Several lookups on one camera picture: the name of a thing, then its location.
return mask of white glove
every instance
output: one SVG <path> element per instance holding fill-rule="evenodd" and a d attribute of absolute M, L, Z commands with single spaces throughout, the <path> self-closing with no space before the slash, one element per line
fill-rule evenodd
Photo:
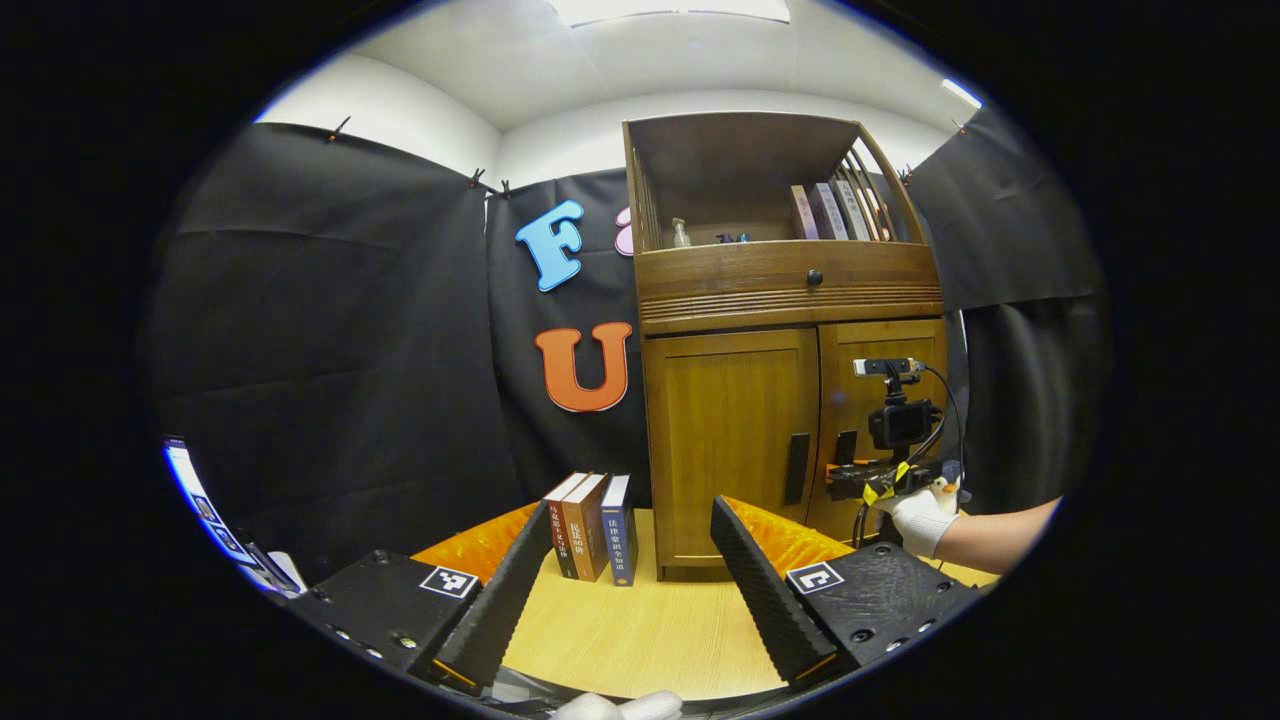
<path fill-rule="evenodd" d="M 554 720 L 678 720 L 684 701 L 667 691 L 613 705 L 595 693 L 584 693 L 556 711 Z"/>
<path fill-rule="evenodd" d="M 902 534 L 902 550 L 929 560 L 933 560 L 933 551 L 942 534 L 960 516 L 942 510 L 929 488 L 918 489 L 906 497 L 881 500 L 872 507 L 893 518 L 893 527 Z"/>

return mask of binder clip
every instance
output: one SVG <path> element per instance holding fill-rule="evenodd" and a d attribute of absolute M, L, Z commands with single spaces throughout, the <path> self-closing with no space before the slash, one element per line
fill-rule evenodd
<path fill-rule="evenodd" d="M 347 126 L 347 120 L 343 120 L 337 128 L 334 128 L 333 132 L 329 133 L 329 138 L 324 141 L 325 145 L 329 145 L 330 142 L 338 140 L 338 133 L 342 132 L 342 128 Z"/>

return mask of cabinet door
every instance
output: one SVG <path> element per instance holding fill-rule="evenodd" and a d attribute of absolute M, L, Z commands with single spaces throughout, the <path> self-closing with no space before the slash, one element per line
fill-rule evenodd
<path fill-rule="evenodd" d="M 823 534 L 846 542 L 854 534 L 858 500 L 832 502 L 826 492 L 826 468 L 836 455 L 836 436 L 858 430 L 854 457 L 890 457 L 890 450 L 876 450 L 867 430 L 867 416 L 884 406 L 883 378 L 854 377 L 859 357 L 915 357 L 942 377 L 947 374 L 947 346 L 941 319 L 842 323 L 818 329 L 822 355 L 822 430 L 818 442 L 818 468 L 805 524 Z M 946 407 L 947 393 L 932 373 L 922 373 L 919 384 L 905 386 L 909 402 L 928 397 Z M 867 532 L 877 528 L 879 512 L 868 519 Z"/>
<path fill-rule="evenodd" d="M 659 569 L 723 568 L 710 538 L 717 495 L 804 521 L 818 445 L 815 329 L 650 340 L 644 370 Z"/>

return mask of wooden table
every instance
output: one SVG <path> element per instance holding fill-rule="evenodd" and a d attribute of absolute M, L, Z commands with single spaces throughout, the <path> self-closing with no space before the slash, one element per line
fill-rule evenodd
<path fill-rule="evenodd" d="M 613 697 L 671 691 L 684 700 L 750 694 L 785 685 L 733 583 L 659 583 L 653 511 L 636 510 L 635 585 L 561 575 L 554 552 L 529 594 L 503 665 L 532 678 Z M 934 568 L 937 561 L 931 562 Z M 995 575 L 947 564 L 957 580 Z"/>

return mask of white wall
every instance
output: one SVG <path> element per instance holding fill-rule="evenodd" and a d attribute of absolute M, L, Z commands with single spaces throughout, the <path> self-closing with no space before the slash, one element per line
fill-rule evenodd
<path fill-rule="evenodd" d="M 302 78 L 256 122 L 333 129 L 389 145 L 497 186 L 502 133 L 417 77 L 361 55 L 339 55 Z"/>
<path fill-rule="evenodd" d="M 876 138 L 896 169 L 913 168 L 933 154 L 951 133 L 927 124 L 831 97 L 788 92 L 717 90 L 644 95 L 567 110 L 502 136 L 497 173 L 490 182 L 521 187 L 544 179 L 622 168 L 622 120 L 677 113 L 772 110 L 858 120 Z"/>

